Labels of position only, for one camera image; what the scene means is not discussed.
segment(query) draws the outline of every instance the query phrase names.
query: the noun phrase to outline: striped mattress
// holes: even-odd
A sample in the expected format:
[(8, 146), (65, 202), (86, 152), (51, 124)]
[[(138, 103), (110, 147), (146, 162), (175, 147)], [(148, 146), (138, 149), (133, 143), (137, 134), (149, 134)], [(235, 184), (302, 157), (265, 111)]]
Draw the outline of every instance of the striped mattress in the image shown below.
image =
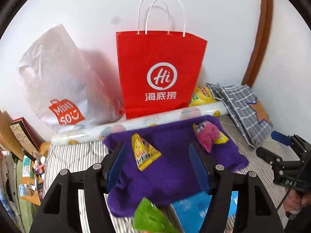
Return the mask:
[[(240, 153), (245, 155), (249, 160), (249, 165), (242, 169), (241, 172), (246, 174), (250, 170), (255, 171), (265, 185), (274, 205), (277, 206), (282, 200), (282, 197), (285, 195), (285, 190), (283, 187), (273, 184), (273, 171), (270, 165), (256, 156), (255, 150), (246, 143), (228, 115), (221, 116), (219, 119), (223, 129), (238, 146)], [(287, 160), (284, 150), (278, 145), (277, 142), (268, 139), (264, 142), (263, 147), (280, 155), (284, 160)], [(108, 148), (103, 145), (102, 141), (63, 146), (51, 145), (45, 171), (44, 194), (46, 194), (61, 169), (66, 168), (69, 169), (70, 172), (83, 171), (94, 163), (100, 163), (106, 154), (108, 154)], [(79, 190), (78, 192), (82, 231), (83, 233), (90, 233), (85, 208), (84, 191)], [(137, 230), (133, 229), (133, 218), (118, 218), (111, 214), (110, 216), (116, 233), (138, 233)], [(281, 218), (285, 216), (283, 208), (279, 210), (279, 216)], [(233, 224), (234, 217), (231, 217), (228, 219), (227, 228), (232, 229)]]

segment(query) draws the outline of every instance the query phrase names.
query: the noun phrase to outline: green fabric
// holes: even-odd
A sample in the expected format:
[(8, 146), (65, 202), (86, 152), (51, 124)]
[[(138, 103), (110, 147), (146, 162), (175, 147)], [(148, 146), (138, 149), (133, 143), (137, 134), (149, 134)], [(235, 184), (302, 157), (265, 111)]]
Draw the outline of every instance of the green fabric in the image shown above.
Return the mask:
[(148, 232), (178, 233), (161, 210), (145, 197), (134, 213), (133, 228)]
[(29, 233), (33, 218), (39, 207), (32, 204), (29, 201), (24, 200), (23, 198), (21, 198), (19, 194), (18, 187), (21, 184), (22, 170), (23, 170), (23, 162), (19, 160), (16, 165), (17, 198), (18, 198), (20, 211), (21, 211), (21, 220), (22, 220), (25, 232)]

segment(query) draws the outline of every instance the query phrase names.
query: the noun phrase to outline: white plastic bag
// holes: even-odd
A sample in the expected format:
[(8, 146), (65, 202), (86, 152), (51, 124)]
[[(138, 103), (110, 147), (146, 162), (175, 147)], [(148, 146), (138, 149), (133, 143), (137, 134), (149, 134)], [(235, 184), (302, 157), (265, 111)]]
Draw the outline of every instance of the white plastic bag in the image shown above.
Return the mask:
[(17, 70), (31, 109), (54, 131), (89, 128), (121, 116), (119, 101), (109, 95), (63, 25), (38, 38)]

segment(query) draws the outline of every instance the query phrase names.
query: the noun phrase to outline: metal screw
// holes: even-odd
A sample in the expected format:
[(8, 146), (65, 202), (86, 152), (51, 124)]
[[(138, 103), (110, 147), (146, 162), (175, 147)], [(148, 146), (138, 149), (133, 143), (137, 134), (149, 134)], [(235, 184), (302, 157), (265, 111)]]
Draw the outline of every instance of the metal screw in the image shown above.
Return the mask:
[(98, 170), (100, 168), (101, 168), (101, 164), (100, 163), (96, 163), (96, 164), (93, 165), (93, 169), (94, 170)]
[(224, 168), (223, 165), (217, 165), (217, 166), (216, 166), (216, 169), (217, 169), (218, 171), (223, 171), (225, 168)]
[(250, 172), (248, 173), (248, 175), (251, 176), (251, 177), (253, 177), (253, 178), (257, 176), (257, 174), (256, 174), (255, 172), (253, 172), (253, 171), (250, 171)]
[(60, 175), (66, 175), (68, 173), (68, 170), (67, 169), (62, 169), (60, 170)]

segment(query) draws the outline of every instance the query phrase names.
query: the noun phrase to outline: white circle logo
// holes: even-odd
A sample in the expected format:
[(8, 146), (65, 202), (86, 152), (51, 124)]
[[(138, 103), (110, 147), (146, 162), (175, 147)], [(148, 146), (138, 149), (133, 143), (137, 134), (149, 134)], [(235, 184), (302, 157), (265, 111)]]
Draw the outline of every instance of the white circle logo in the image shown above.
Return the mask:
[[(161, 68), (159, 69), (157, 75), (154, 78), (151, 78), (153, 71), (159, 67)], [(172, 75), (167, 68), (170, 68), (169, 70), (173, 72), (173, 78), (171, 78)], [(147, 73), (147, 82), (149, 86), (156, 90), (169, 89), (175, 84), (176, 80), (177, 80), (176, 68), (172, 64), (166, 62), (160, 62), (158, 64), (153, 65)], [(167, 83), (169, 84), (166, 87), (160, 86)]]

